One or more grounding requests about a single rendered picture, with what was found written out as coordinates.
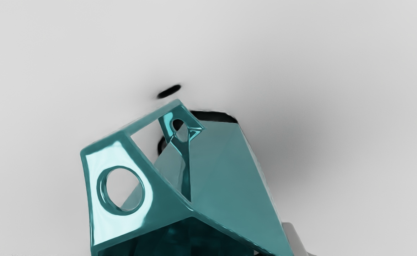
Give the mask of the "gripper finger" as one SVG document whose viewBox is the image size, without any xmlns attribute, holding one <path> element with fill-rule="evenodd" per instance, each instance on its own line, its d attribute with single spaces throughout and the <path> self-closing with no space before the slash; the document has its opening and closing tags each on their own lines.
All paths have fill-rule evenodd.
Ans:
<svg viewBox="0 0 417 256">
<path fill-rule="evenodd" d="M 283 230 L 286 234 L 293 256 L 316 256 L 306 251 L 301 238 L 292 223 L 282 223 Z"/>
</svg>

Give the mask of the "teal faceted mug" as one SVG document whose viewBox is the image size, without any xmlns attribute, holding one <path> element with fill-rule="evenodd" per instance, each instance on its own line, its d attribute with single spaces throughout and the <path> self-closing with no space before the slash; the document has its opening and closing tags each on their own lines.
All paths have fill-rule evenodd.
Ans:
<svg viewBox="0 0 417 256">
<path fill-rule="evenodd" d="M 80 155 L 91 256 L 295 256 L 238 123 L 174 100 Z"/>
</svg>

